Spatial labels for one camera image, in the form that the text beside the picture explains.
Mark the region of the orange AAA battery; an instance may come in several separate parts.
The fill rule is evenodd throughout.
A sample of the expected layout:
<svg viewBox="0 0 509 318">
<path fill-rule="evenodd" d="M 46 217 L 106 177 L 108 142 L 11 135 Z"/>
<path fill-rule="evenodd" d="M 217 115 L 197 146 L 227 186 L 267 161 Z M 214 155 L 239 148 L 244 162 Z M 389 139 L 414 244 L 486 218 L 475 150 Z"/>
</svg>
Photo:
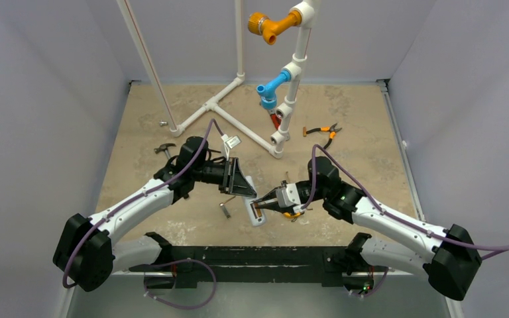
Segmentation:
<svg viewBox="0 0 509 318">
<path fill-rule="evenodd" d="M 258 208 L 256 208 L 256 207 L 254 207 L 254 208 L 253 208 L 253 211 L 254 211 L 254 215 L 255 215 L 255 217 L 256 217 L 256 220 L 257 220 L 258 222 L 261 222 L 261 221 L 262 221 L 263 216 L 262 216 L 262 213 L 260 212 L 260 209 L 258 209 Z"/>
</svg>

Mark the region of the white remote control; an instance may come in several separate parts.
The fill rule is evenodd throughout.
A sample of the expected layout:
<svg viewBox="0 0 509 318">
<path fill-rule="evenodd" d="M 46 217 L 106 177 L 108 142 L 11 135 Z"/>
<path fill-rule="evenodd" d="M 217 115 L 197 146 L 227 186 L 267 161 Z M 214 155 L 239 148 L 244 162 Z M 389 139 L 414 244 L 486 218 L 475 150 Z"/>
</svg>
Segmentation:
<svg viewBox="0 0 509 318">
<path fill-rule="evenodd" d="M 245 178 L 246 178 L 246 181 L 249 184 L 249 186 L 254 190 L 255 196 L 248 197 L 245 195 L 241 195 L 241 199 L 243 200 L 245 209 L 247 210 L 247 215 L 249 216 L 251 225 L 253 227 L 259 227 L 266 223 L 267 218 L 266 218 L 264 209 L 259 209 L 258 207 L 255 207 L 255 205 L 254 205 L 254 201 L 256 201 L 260 197 L 260 195 L 258 194 L 258 191 L 256 190 L 256 186 L 253 181 L 253 178 L 251 176 L 246 176 Z"/>
</svg>

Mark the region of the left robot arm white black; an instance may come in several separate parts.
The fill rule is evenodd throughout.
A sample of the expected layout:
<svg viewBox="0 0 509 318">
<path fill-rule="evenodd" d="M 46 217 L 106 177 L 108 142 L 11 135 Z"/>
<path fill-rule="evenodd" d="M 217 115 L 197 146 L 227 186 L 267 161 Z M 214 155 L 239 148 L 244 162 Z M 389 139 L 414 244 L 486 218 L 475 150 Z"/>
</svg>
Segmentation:
<svg viewBox="0 0 509 318">
<path fill-rule="evenodd" d="M 197 182 L 216 185 L 221 193 L 254 199 L 257 192 L 230 156 L 241 143 L 224 134 L 221 156 L 211 158 L 208 141 L 186 139 L 178 155 L 168 159 L 138 191 L 116 205 L 89 217 L 77 213 L 64 225 L 52 262 L 84 291 L 97 289 L 112 273 L 118 256 L 114 246 L 131 229 L 157 211 L 187 198 Z"/>
</svg>

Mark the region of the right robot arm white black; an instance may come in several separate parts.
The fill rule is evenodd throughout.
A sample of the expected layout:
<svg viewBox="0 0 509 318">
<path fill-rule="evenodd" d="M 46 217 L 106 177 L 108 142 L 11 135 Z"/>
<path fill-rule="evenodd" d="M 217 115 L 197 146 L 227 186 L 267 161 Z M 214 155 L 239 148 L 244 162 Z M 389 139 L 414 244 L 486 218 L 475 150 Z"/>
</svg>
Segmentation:
<svg viewBox="0 0 509 318">
<path fill-rule="evenodd" d="M 421 222 L 383 205 L 366 191 L 341 179 L 339 169 L 325 156 L 308 162 L 308 180 L 282 184 L 251 203 L 295 219 L 305 213 L 303 205 L 321 201 L 333 218 L 374 230 L 385 242 L 358 234 L 347 247 L 345 260 L 356 270 L 384 266 L 427 280 L 440 294 L 464 300 L 481 264 L 472 248 L 469 232 L 459 226 L 444 228 Z"/>
</svg>

